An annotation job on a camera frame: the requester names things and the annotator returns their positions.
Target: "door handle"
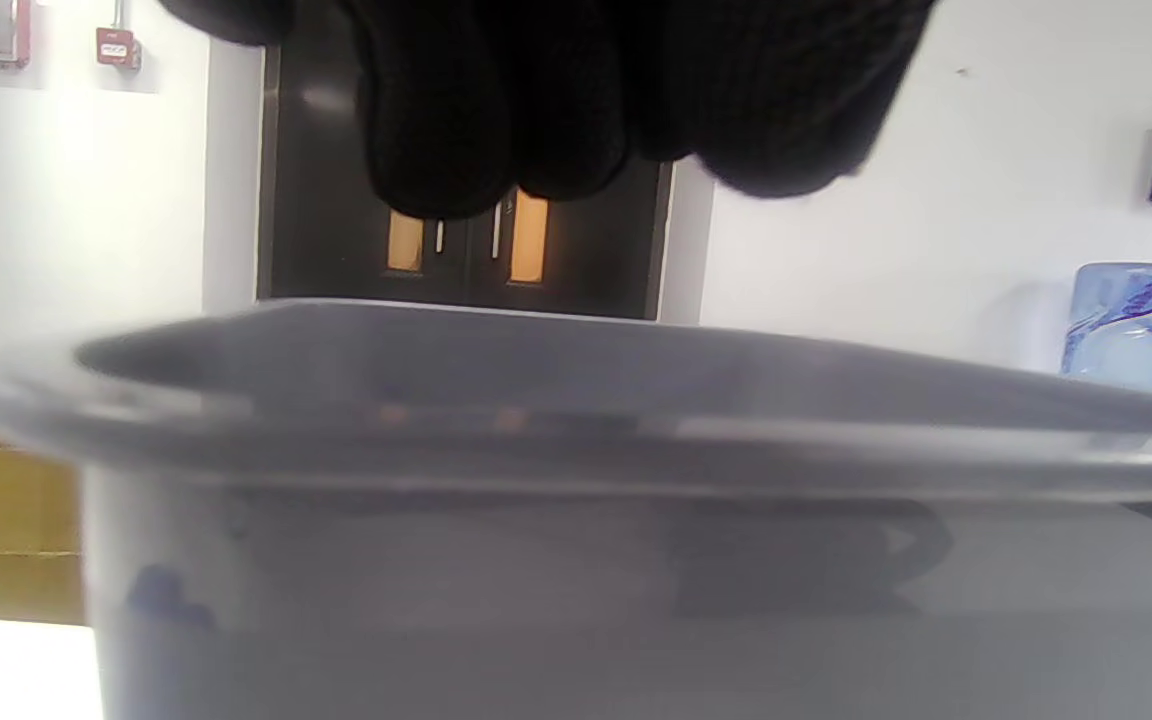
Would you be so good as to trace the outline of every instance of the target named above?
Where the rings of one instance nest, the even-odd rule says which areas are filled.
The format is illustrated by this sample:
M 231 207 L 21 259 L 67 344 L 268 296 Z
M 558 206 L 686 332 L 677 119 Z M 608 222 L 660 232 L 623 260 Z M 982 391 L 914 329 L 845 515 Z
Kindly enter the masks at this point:
M 492 218 L 492 259 L 500 258 L 500 204 L 497 203 L 495 214 Z

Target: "red alarm box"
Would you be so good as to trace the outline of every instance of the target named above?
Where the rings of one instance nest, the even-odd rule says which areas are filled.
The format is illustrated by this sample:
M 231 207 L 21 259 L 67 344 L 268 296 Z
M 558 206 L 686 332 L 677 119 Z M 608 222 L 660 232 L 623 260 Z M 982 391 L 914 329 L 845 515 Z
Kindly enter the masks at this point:
M 96 61 L 128 70 L 139 69 L 141 43 L 129 29 L 99 26 L 96 29 Z

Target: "table surface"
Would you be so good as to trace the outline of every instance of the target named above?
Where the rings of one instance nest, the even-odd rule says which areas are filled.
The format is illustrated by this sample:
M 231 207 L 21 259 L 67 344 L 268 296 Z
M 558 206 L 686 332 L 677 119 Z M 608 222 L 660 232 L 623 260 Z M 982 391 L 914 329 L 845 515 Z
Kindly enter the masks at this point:
M 0 621 L 0 720 L 100 720 L 92 632 Z

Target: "black glove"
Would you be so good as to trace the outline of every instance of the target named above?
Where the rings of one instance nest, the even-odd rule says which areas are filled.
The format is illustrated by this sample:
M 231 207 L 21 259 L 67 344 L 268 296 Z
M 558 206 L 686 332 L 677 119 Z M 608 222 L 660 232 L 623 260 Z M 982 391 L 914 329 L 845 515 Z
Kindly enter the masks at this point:
M 364 69 L 381 199 L 467 218 L 515 184 L 575 200 L 631 152 L 692 152 L 742 192 L 819 190 L 867 158 L 933 0 L 162 0 L 228 41 L 276 45 L 338 1 Z

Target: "white wall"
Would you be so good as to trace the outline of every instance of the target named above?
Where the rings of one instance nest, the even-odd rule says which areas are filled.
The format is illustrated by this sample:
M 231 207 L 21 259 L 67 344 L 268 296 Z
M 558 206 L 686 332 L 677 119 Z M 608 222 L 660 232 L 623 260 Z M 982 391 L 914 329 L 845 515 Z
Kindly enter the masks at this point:
M 233 122 L 252 160 L 233 142 L 212 158 L 250 200 L 214 211 L 210 232 L 230 247 L 247 233 L 255 251 L 259 53 L 223 47 L 212 67 L 210 38 L 131 0 L 145 63 L 127 77 L 94 61 L 111 14 L 111 0 L 41 0 L 32 63 L 0 70 L 0 344 L 202 311 L 209 123 Z M 209 83 L 236 74 L 252 85 L 209 104 Z
M 941 0 L 858 179 L 714 197 L 702 323 L 1055 370 L 1075 270 L 1152 260 L 1152 0 Z

